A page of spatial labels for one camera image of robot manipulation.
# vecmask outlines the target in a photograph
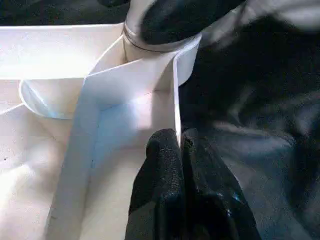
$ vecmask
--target white plastic panel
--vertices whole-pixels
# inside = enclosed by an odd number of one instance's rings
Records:
[[[123,24],[0,27],[0,79],[85,77]]]
[[[0,114],[0,239],[43,236],[67,147],[47,121],[23,104]],[[55,126],[63,129],[62,140],[71,121],[60,121]]]
[[[85,79],[47,240],[124,239],[132,184],[149,137],[172,128],[180,141],[178,82],[190,76],[200,39]]]

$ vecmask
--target white tray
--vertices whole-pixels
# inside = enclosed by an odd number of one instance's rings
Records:
[[[180,140],[178,82],[190,76],[200,38],[178,52],[153,53],[86,78],[47,239],[124,239],[132,184],[149,137],[172,128]]]
[[[201,36],[159,53],[122,28],[0,27],[0,239],[124,239],[149,137],[180,140],[178,85]]]

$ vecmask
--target white cardboard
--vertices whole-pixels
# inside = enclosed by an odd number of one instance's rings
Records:
[[[86,78],[47,240],[124,239],[132,183],[149,137],[172,128],[180,141],[178,82],[190,76],[200,38],[175,54],[155,54]]]

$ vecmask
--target black fabric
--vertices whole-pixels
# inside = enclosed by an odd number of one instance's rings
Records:
[[[259,171],[258,184],[250,182],[245,193],[251,206],[270,206],[253,211],[264,212],[263,239],[320,239],[320,33],[264,17],[233,35],[227,47],[222,39],[198,52],[179,89],[183,129],[197,128],[224,160]],[[217,125],[229,130],[213,130]],[[291,233],[296,220],[310,236]]]
[[[238,181],[196,129],[156,132],[133,184],[125,239],[261,239]]]

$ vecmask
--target gloved hand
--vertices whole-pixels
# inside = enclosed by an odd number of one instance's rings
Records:
[[[182,156],[172,129],[156,132],[133,184],[126,240],[259,240],[238,181],[190,129]]]
[[[141,23],[141,36],[150,45],[194,36],[245,0],[157,0]]]

